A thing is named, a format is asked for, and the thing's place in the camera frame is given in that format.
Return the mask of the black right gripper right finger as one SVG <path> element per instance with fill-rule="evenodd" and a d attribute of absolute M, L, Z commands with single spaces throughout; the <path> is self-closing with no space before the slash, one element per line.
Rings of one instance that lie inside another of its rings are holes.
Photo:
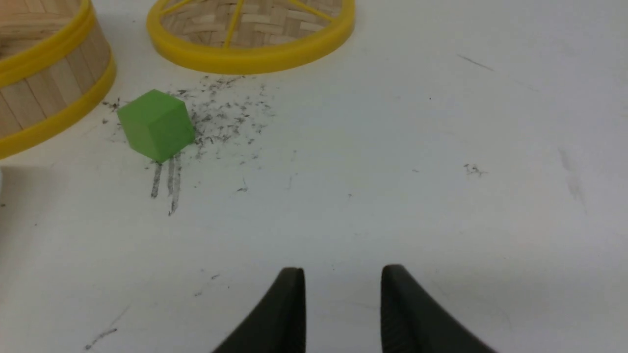
<path fill-rule="evenodd" d="M 384 353 L 493 353 L 434 300 L 401 264 L 381 274 Z"/>

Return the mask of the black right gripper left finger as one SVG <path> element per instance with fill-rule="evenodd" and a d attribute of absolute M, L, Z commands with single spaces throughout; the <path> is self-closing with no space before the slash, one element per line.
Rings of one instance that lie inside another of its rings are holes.
<path fill-rule="evenodd" d="M 303 269 L 283 268 L 264 297 L 215 353 L 304 353 L 307 305 Z"/>

